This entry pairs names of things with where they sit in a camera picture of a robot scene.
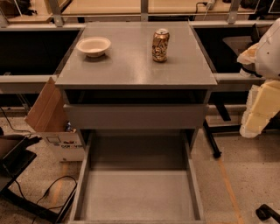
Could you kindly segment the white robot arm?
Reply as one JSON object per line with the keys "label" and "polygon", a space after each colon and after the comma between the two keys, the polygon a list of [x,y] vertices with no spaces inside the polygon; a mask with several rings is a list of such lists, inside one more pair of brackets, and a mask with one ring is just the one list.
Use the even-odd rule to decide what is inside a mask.
{"label": "white robot arm", "polygon": [[254,64],[257,74],[265,78],[260,86],[249,90],[240,134],[253,138],[262,133],[280,111],[280,18],[264,33],[259,42],[242,52],[237,61]]}

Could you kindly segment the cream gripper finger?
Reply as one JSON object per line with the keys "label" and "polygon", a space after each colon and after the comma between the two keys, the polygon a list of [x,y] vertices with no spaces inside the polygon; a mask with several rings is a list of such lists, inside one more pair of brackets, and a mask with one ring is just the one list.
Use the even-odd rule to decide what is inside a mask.
{"label": "cream gripper finger", "polygon": [[266,80],[261,86],[253,85],[248,92],[240,134],[246,138],[258,136],[279,111],[280,81]]}

